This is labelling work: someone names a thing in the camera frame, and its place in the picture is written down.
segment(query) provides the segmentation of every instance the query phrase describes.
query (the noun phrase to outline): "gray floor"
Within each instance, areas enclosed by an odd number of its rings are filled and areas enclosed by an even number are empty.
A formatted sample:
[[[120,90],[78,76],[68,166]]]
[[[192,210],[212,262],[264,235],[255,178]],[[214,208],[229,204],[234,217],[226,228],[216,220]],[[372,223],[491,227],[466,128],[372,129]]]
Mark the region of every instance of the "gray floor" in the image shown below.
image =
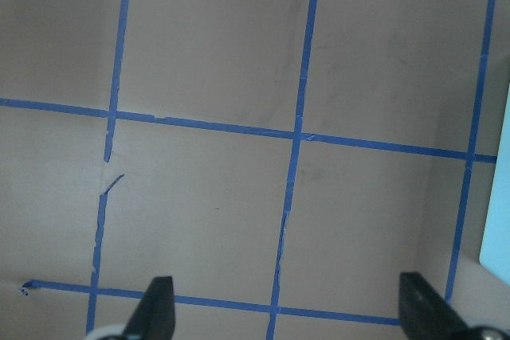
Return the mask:
[[[178,340],[404,339],[412,270],[470,323],[510,328],[510,287],[477,261],[509,2],[129,0],[122,55],[121,0],[0,0],[0,338],[83,338],[120,174],[98,287],[173,275]],[[96,326],[137,302],[100,293]]]

